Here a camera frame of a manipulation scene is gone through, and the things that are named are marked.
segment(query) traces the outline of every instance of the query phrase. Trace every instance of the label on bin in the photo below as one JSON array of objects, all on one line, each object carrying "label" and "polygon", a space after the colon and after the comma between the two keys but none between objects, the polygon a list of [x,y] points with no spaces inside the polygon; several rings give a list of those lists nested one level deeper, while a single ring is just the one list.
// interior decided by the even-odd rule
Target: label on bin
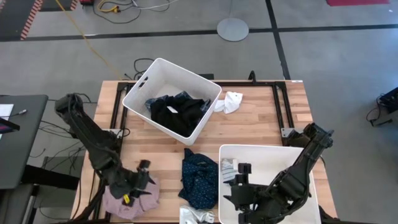
[{"label": "label on bin", "polygon": [[167,108],[172,112],[172,113],[178,113],[178,111],[176,111],[174,108],[172,108],[171,106],[167,106]]}]

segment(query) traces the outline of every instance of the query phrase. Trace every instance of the red mat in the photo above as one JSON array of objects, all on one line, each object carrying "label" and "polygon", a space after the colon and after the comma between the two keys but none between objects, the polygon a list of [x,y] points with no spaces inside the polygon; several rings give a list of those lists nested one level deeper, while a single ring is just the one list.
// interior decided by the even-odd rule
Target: red mat
[{"label": "red mat", "polygon": [[369,4],[389,4],[389,0],[326,0],[329,6],[360,6]]}]

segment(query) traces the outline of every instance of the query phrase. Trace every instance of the red floor marking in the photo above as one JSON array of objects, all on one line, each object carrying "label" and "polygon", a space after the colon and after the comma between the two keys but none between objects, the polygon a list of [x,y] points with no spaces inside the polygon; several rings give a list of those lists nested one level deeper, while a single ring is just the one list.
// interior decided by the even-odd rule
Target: red floor marking
[{"label": "red floor marking", "polygon": [[79,0],[72,0],[72,3],[70,4],[70,10],[75,10],[78,2]]},{"label": "red floor marking", "polygon": [[42,8],[42,4],[43,4],[43,0],[36,0],[35,3],[33,3],[32,9],[30,10],[30,14],[25,23],[25,27],[21,32],[21,40],[26,39],[26,37],[29,33],[29,29],[32,26],[33,20],[35,19],[37,12],[39,12],[40,9]]},{"label": "red floor marking", "polygon": [[330,6],[361,6],[369,4],[389,4],[389,0],[327,0]]}]

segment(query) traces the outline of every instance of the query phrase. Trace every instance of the white round base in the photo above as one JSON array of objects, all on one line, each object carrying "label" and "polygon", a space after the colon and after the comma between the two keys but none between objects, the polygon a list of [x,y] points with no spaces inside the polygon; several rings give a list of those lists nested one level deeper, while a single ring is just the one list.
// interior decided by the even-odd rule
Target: white round base
[{"label": "white round base", "polygon": [[249,27],[241,19],[227,18],[218,23],[217,33],[224,40],[240,41],[248,36]]}]

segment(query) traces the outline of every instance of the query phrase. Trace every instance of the dark blue floral fabric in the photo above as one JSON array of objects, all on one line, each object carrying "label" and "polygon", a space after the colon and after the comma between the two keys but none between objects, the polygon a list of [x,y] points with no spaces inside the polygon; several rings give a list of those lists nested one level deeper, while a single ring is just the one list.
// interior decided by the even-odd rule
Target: dark blue floral fabric
[{"label": "dark blue floral fabric", "polygon": [[211,209],[218,201],[218,164],[202,154],[184,149],[182,161],[183,189],[179,197],[184,198],[195,209]]}]

